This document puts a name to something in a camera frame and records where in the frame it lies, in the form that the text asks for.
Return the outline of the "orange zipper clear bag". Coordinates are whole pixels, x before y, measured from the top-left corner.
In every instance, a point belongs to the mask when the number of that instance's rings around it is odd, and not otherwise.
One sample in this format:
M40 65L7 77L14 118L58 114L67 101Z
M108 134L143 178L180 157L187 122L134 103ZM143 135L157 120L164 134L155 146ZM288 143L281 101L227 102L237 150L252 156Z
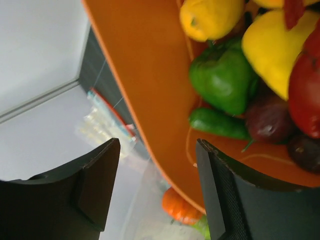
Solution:
M169 187L149 161L129 208L121 240L205 240L199 231L174 220L163 210L162 198Z

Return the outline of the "small orange pumpkin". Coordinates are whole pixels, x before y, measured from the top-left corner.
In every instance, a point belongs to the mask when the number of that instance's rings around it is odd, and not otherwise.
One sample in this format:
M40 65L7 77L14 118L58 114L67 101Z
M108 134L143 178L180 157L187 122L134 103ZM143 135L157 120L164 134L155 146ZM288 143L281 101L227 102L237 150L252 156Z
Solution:
M162 209L175 221L186 225L195 225L203 214L181 197L172 187L162 197Z

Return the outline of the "green bell pepper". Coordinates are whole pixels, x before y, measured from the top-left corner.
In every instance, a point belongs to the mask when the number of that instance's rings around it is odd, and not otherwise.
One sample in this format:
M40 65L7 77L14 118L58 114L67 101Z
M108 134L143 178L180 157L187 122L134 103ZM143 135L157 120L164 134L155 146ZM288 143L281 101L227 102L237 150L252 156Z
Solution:
M235 37L213 44L196 57L189 78L204 101L230 115L243 114L257 92L259 76Z

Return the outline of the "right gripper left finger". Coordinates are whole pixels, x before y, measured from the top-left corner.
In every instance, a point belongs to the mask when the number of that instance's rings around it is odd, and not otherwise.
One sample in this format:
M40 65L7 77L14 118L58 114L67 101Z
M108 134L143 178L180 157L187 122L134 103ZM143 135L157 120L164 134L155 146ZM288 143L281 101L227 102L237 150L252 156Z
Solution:
M3 240L97 240L105 230L120 141L27 180L0 183Z

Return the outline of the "green apple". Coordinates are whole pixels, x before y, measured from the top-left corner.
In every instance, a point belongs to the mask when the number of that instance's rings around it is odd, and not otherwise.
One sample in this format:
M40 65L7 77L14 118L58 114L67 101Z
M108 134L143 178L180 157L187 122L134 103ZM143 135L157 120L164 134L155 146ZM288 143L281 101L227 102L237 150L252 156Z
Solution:
M201 219L199 219L194 225L192 225L194 229L200 232L205 240L210 240L210 230L208 225L207 216L203 215Z

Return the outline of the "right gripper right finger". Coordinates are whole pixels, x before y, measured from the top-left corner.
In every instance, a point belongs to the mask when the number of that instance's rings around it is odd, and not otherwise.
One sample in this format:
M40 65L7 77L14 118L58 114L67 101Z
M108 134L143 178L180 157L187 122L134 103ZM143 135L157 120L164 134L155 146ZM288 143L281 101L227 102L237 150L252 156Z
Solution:
M211 239L319 239L319 188L265 175L204 139L196 159Z

